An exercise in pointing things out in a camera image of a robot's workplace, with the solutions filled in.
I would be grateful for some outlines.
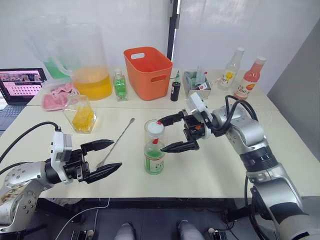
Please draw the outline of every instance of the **pink towel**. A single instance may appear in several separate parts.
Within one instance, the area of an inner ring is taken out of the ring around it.
[[[66,83],[46,94],[42,98],[42,108],[46,111],[60,110],[65,107],[69,95],[79,95],[73,83]]]

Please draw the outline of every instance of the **orange plastic bin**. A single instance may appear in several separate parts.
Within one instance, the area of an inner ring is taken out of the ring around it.
[[[167,95],[172,62],[151,46],[127,49],[123,52],[131,86],[143,100]]]

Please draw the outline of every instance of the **metal stirring spoon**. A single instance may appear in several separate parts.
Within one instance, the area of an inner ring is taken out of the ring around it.
[[[96,168],[100,168],[102,167],[104,164],[105,164],[105,161],[107,159],[107,157],[110,155],[111,151],[115,148],[115,146],[117,145],[118,141],[120,140],[120,138],[122,137],[122,135],[125,133],[125,131],[128,129],[128,127],[135,121],[135,118],[131,118],[130,121],[129,121],[129,124],[125,127],[125,129],[123,130],[123,132],[121,133],[121,135],[118,137],[118,139],[115,141],[115,144],[113,144],[111,150],[109,151],[109,153],[105,156],[105,158],[99,162],[97,165],[96,165]]]

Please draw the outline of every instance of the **yellow object in jar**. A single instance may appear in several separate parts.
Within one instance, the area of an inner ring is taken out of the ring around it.
[[[86,66],[79,68],[72,77],[74,86],[89,100],[100,100],[112,93],[110,75],[106,67]]]
[[[72,125],[77,133],[89,133],[94,127],[96,115],[91,107],[79,106],[72,120]]]

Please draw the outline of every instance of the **person's foot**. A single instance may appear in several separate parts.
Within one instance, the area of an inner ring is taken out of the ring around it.
[[[126,222],[121,225],[116,233],[114,240],[135,240],[136,231],[131,222]]]
[[[201,232],[188,220],[178,221],[176,227],[181,240],[205,240]]]

